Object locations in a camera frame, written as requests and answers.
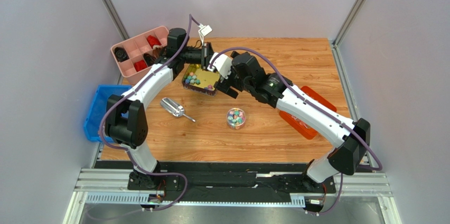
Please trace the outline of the blue plastic bin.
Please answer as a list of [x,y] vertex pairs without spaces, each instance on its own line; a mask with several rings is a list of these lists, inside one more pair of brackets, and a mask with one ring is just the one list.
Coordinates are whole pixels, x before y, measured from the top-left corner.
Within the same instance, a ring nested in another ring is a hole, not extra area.
[[88,141],[102,142],[98,131],[100,122],[107,111],[106,103],[108,98],[111,95],[121,95],[131,88],[131,85],[98,86],[83,124],[83,130]]

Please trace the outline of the square tin of star candies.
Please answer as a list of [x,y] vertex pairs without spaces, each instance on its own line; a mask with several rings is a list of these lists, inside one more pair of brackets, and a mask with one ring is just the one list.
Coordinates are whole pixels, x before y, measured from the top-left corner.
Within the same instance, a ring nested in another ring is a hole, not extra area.
[[200,65],[189,64],[181,83],[186,90],[214,97],[217,94],[215,83],[220,79],[216,72],[203,70]]

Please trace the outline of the metal scoop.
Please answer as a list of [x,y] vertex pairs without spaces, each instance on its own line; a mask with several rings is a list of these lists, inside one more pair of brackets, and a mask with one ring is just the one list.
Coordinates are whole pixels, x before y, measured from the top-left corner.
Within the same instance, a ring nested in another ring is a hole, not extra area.
[[171,98],[165,97],[160,101],[161,107],[163,107],[166,111],[172,114],[174,117],[185,117],[192,122],[196,122],[196,120],[185,113],[185,109],[182,105],[178,104]]

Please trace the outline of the orange tray of candies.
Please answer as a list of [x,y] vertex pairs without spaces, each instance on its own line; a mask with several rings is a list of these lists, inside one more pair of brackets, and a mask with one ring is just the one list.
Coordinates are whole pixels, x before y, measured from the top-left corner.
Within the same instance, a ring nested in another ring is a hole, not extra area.
[[288,114],[289,123],[294,128],[297,128],[295,124],[299,120],[324,136],[332,145],[339,145],[339,125],[333,120],[339,116],[337,108],[310,87],[293,86],[293,89],[284,90],[276,108]]

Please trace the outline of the clear plastic cup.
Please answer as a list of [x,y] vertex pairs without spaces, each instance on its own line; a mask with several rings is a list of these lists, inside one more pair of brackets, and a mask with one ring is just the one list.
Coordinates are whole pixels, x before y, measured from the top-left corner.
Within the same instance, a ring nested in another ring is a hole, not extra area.
[[231,108],[226,114],[227,124],[231,129],[239,130],[246,122],[246,113],[240,108]]

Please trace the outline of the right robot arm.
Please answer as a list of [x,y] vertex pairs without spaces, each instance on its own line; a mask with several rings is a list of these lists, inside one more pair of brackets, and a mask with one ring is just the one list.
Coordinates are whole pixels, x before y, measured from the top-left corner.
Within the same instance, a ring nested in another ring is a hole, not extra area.
[[353,121],[320,104],[305,94],[279,71],[266,73],[255,56],[234,51],[229,57],[215,53],[209,70],[221,79],[218,90],[236,98],[240,91],[250,93],[257,101],[284,111],[324,136],[333,149],[311,161],[303,172],[307,181],[322,183],[338,173],[353,175],[370,143],[370,123]]

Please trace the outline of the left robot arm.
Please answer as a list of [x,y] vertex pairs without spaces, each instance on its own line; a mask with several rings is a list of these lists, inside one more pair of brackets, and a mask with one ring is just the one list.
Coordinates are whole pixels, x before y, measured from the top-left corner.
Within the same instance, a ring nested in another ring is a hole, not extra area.
[[214,51],[211,43],[188,46],[185,29],[169,30],[167,44],[159,48],[149,72],[134,87],[121,95],[111,95],[106,104],[103,125],[106,136],[125,150],[133,161],[130,179],[134,184],[154,189],[161,184],[161,166],[146,145],[146,109],[156,95],[182,72],[185,64],[209,64]]

